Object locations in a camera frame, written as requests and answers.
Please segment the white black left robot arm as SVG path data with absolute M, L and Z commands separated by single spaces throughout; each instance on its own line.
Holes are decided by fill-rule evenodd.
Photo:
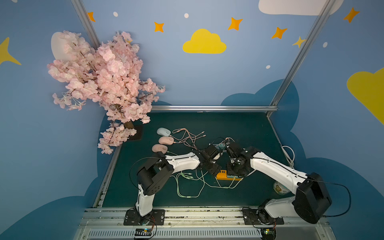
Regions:
M 139 193 L 135 207 L 141 217 L 152 212 L 155 194 L 163 188 L 171 175 L 201 168 L 215 177 L 221 170 L 217 160 L 222 152 L 214 145 L 209 145 L 203 150 L 192 150 L 184 155 L 169 156 L 166 153 L 155 151 L 153 156 L 146 158 L 147 161 L 138 169 Z

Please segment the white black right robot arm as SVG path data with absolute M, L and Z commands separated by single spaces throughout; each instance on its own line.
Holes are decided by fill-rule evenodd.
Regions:
M 331 206 L 332 199 L 323 178 L 290 168 L 263 153 L 236 143 L 225 147 L 230 157 L 227 172 L 236 177 L 246 177 L 252 171 L 259 171 L 293 194 L 293 197 L 266 200 L 257 210 L 257 220 L 264 225 L 274 224 L 280 217 L 300 217 L 307 223 L 316 224 Z

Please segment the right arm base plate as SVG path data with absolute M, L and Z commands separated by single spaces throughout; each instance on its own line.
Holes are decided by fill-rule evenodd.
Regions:
M 283 225 L 283 218 L 272 218 L 265 210 L 242 208 L 242 214 L 245 225 L 261 226 L 261 225 Z

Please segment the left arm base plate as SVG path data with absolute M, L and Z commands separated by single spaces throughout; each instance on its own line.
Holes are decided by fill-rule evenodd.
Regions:
M 165 221 L 165 210 L 152 210 L 149 214 L 142 217 L 139 212 L 131 208 L 126 211 L 124 226 L 163 226 Z

